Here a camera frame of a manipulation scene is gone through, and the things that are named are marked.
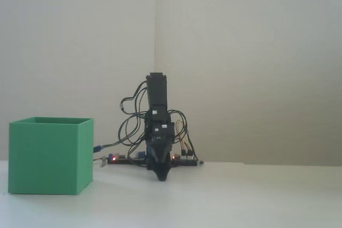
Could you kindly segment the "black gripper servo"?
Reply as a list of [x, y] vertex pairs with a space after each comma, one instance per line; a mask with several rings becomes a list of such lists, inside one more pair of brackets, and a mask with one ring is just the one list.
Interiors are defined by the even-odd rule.
[[[146, 168], [155, 173], [159, 181], [164, 182], [167, 179], [171, 169], [170, 152], [172, 144], [175, 142], [175, 123], [148, 122], [144, 124], [145, 142], [146, 142]], [[151, 148], [154, 144], [161, 144], [160, 158], [157, 161], [154, 150]]]

